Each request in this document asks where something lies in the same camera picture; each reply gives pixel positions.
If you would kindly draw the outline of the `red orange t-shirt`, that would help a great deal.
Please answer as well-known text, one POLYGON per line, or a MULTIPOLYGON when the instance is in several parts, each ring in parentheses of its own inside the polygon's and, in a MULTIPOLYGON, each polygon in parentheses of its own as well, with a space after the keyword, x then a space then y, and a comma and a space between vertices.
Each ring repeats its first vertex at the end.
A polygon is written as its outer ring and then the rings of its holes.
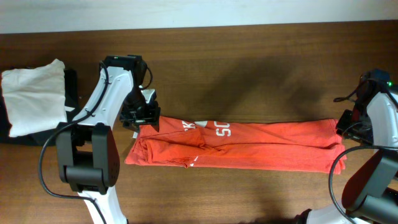
POLYGON ((141 126, 125 163, 301 172, 330 171, 345 150, 335 119, 293 123, 225 123, 160 117, 141 126))

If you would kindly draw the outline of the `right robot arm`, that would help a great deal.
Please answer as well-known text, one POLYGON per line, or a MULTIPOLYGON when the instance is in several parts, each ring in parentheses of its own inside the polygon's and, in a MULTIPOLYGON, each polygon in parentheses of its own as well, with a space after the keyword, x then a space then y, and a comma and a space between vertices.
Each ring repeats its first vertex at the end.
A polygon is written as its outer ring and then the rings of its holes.
POLYGON ((374 155, 347 181, 341 201, 333 192, 333 170, 328 175, 332 204, 308 209, 294 218, 294 223, 397 223, 397 191, 389 188, 397 179, 397 85, 390 75, 374 69, 361 75, 352 92, 356 97, 352 110, 345 110, 336 128, 358 146, 340 153, 335 167, 350 152, 373 149, 374 155))

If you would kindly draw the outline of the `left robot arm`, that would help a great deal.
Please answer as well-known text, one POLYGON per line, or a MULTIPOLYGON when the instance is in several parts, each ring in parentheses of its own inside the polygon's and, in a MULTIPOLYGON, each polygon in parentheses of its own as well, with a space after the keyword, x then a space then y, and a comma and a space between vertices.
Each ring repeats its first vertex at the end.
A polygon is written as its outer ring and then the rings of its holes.
POLYGON ((127 223, 116 193, 120 158, 113 126, 139 132, 159 129, 156 92, 144 86, 150 68, 140 55, 109 55, 99 63, 99 81, 71 125, 55 138, 60 179, 82 198, 94 223, 127 223))

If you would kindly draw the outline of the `folded black garment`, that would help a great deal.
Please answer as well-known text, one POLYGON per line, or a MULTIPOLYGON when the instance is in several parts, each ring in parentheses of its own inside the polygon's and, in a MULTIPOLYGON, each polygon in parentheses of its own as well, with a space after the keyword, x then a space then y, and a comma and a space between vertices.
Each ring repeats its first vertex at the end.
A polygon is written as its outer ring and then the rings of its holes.
MULTIPOLYGON (((67 121, 71 121, 75 115, 80 112, 78 105, 78 77, 75 70, 67 68, 64 70, 65 78, 65 106, 67 107, 67 121)), ((54 129, 42 131, 38 133, 19 136, 16 138, 9 137, 11 124, 7 117, 6 105, 4 97, 1 95, 1 143, 15 144, 25 146, 43 146, 46 140, 53 134, 54 129)))

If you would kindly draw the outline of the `folded white t-shirt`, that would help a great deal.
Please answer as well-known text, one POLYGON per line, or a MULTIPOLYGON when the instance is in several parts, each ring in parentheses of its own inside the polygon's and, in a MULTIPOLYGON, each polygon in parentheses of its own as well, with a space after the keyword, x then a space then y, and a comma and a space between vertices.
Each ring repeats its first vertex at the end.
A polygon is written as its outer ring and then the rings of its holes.
POLYGON ((2 72, 9 137, 47 131, 67 121, 64 69, 65 64, 55 59, 43 67, 2 72))

